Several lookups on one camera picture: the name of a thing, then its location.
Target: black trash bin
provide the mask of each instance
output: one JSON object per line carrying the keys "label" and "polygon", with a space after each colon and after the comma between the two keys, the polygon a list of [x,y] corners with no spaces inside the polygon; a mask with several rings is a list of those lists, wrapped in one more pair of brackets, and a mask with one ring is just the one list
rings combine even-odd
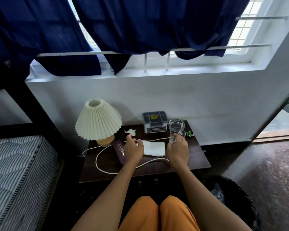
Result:
{"label": "black trash bin", "polygon": [[229,178],[216,175],[204,178],[203,184],[218,200],[223,200],[225,206],[237,214],[253,231],[260,231],[259,214],[250,197],[238,184]]}

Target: window sill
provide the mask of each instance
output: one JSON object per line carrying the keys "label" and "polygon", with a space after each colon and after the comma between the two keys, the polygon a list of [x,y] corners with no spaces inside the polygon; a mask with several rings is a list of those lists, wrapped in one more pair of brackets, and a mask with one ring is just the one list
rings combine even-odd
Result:
{"label": "window sill", "polygon": [[198,65],[198,66],[178,66],[171,67],[168,71],[164,67],[136,69],[124,69],[117,75],[113,74],[110,69],[103,69],[101,75],[94,76],[67,76],[58,77],[49,73],[41,65],[32,65],[31,73],[26,79],[26,82],[47,82],[47,81],[61,81],[66,79],[105,79],[105,78],[126,78],[126,77],[150,77],[150,76],[164,76],[164,75],[182,75],[182,74],[205,74],[205,73],[225,73],[225,72],[239,72],[239,71],[254,71],[265,69],[253,63],[233,63],[233,64],[217,64],[217,65]]}

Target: person's left hand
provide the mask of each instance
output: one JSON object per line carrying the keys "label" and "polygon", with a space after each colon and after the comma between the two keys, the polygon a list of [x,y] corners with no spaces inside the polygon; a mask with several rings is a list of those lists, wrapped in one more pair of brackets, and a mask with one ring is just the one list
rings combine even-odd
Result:
{"label": "person's left hand", "polygon": [[144,155],[144,148],[141,140],[136,141],[136,139],[132,139],[131,134],[126,136],[126,144],[124,145],[126,154],[125,164],[131,163],[136,167]]}

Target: pleated lampshade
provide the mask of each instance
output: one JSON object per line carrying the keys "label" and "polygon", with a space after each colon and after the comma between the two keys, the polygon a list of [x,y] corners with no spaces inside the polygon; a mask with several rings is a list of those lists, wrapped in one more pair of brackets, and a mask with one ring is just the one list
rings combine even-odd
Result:
{"label": "pleated lampshade", "polygon": [[102,140],[112,136],[122,126],[120,113],[102,99],[88,100],[83,107],[75,129],[87,140]]}

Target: orange pants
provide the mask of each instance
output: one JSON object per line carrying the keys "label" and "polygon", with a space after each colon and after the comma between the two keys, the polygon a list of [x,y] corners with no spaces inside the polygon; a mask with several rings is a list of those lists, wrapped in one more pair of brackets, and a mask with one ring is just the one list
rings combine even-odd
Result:
{"label": "orange pants", "polygon": [[137,199],[119,231],[200,231],[190,209],[177,197],[168,196],[158,205],[149,197]]}

